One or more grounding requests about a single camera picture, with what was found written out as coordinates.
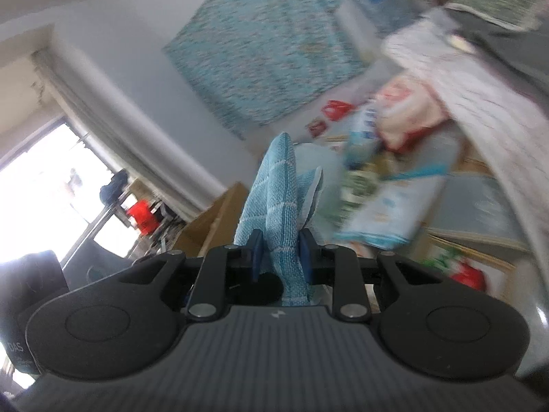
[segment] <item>black device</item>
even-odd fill
[[[168,252],[47,302],[26,329],[42,376],[15,406],[502,412],[541,405],[512,376],[529,332],[504,302],[391,252],[373,260],[317,245],[304,229],[305,278],[333,287],[331,308],[235,305],[255,299],[244,293],[265,283],[263,246],[256,230],[245,246],[214,248],[203,260]],[[365,283],[374,284],[381,313],[372,314]]]
[[[17,370],[39,374],[25,340],[25,327],[38,307],[68,291],[52,251],[0,264],[0,342]]]

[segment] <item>ribbed gray surface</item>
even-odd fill
[[[400,366],[367,327],[323,307],[233,307],[193,325],[155,366],[120,380],[82,383],[45,375],[16,405],[25,412],[534,411],[505,376],[450,384]]]

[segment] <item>white logo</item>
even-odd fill
[[[271,313],[271,316],[276,319],[280,319],[280,316],[286,316],[286,313],[282,310],[278,310],[276,313]]]

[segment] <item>cardboard box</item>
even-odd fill
[[[180,249],[188,257],[203,257],[211,248],[232,243],[247,198],[242,183],[233,185],[183,228],[171,249]]]

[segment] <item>picture frame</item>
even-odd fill
[[[510,263],[432,235],[422,255],[416,259],[421,265],[509,303],[515,270]]]

